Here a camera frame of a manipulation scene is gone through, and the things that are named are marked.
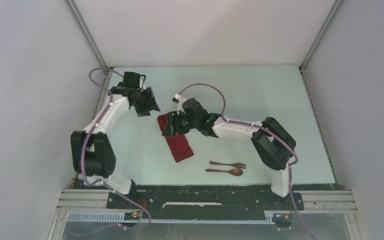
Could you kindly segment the red cloth napkin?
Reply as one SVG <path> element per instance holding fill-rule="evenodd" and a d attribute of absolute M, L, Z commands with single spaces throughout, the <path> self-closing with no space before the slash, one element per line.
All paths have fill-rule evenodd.
<path fill-rule="evenodd" d="M 161 132 L 163 132 L 168 122 L 168 114 L 159 115 L 157 122 Z M 184 135 L 164 136 L 164 138 L 176 163 L 194 156 L 194 152 Z"/>

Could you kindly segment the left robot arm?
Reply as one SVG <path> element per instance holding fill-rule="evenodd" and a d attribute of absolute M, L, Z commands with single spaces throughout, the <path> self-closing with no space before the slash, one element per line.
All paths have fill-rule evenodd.
<path fill-rule="evenodd" d="M 116 86 L 102 87 L 106 93 L 102 108 L 88 126 L 71 134 L 70 145 L 73 168 L 83 176 L 84 184 L 101 184 L 120 194 L 118 201 L 125 208 L 133 208 L 138 202 L 138 194 L 131 190 L 135 183 L 116 170 L 110 134 L 131 108 L 138 117 L 150 116 L 160 108 L 152 88 L 145 86 L 146 75 L 126 71 L 121 78 Z"/>

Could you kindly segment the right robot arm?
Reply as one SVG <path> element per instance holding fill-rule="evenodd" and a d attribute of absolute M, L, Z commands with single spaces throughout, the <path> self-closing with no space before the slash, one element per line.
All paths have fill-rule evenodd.
<path fill-rule="evenodd" d="M 297 143 L 275 118 L 244 122 L 220 113 L 209 113 L 195 98 L 176 94 L 173 101 L 177 103 L 177 110 L 168 113 L 167 123 L 162 130 L 164 137 L 185 135 L 190 130 L 197 130 L 206 137 L 251 142 L 261 161 L 271 171 L 271 204 L 277 209 L 284 209 L 290 204 L 292 183 L 287 168 Z"/>

